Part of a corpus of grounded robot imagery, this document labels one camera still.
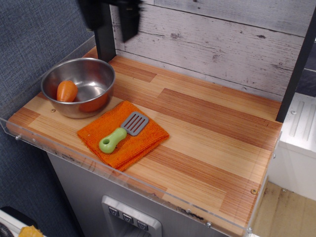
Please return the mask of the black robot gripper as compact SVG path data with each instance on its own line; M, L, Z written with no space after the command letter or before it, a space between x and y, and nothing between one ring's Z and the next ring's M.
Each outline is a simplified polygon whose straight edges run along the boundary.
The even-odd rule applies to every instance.
M78 0L89 30L95 31L104 26L102 3L118 6L123 42L127 42L138 34L142 0Z

